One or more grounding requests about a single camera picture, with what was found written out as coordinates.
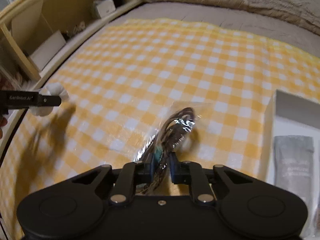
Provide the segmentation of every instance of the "black cable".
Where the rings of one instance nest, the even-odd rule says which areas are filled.
[[[144,161],[150,153],[154,154],[156,160],[154,180],[142,187],[138,186],[136,194],[148,194],[160,185],[168,166],[169,153],[176,150],[186,135],[191,132],[194,124],[195,114],[191,107],[177,111],[168,118],[140,158]]]

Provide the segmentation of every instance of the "white box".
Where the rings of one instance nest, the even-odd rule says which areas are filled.
[[[320,104],[305,98],[276,90],[265,111],[263,143],[258,179],[275,184],[274,137],[281,135],[303,135],[313,138],[313,188],[312,200],[318,205],[320,172]],[[301,236],[306,237],[315,210],[308,210],[308,220]]]
[[[113,0],[96,0],[91,7],[93,18],[103,18],[116,10]]]
[[[56,31],[29,56],[29,60],[41,71],[65,44],[61,32]]]

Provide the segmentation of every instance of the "beige bedsheet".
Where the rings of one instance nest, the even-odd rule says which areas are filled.
[[[133,18],[170,18],[188,22],[208,22],[222,28],[247,31],[284,41],[320,57],[320,36],[296,25],[246,11],[186,3],[159,2],[144,4],[110,24],[118,25]]]

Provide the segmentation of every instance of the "plastic bag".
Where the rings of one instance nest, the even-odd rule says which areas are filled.
[[[318,191],[320,188],[320,158],[316,158],[314,160],[315,165],[314,165],[314,170],[317,172],[317,174],[314,174],[314,187],[317,185],[318,186]],[[310,231],[311,235],[306,237],[306,240],[320,240],[320,196],[317,198],[317,202],[314,204],[314,217],[312,219],[311,225],[310,225]]]
[[[202,114],[210,107],[206,103],[174,102],[158,129],[137,152],[133,161],[143,161],[153,153],[156,161],[154,181],[151,184],[138,185],[137,194],[151,194],[169,174],[166,172],[170,152],[188,148],[187,138],[200,125]]]
[[[308,219],[300,237],[318,239],[319,160],[312,137],[275,136],[275,185],[299,196],[307,205]]]

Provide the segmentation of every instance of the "yellow checkered tablecloth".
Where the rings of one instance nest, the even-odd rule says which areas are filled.
[[[106,28],[50,78],[71,100],[27,113],[0,168],[0,211],[13,238],[28,193],[103,163],[132,161],[173,101],[207,102],[199,144],[181,160],[258,171],[273,91],[320,100],[320,63],[288,44],[206,23],[129,20]]]

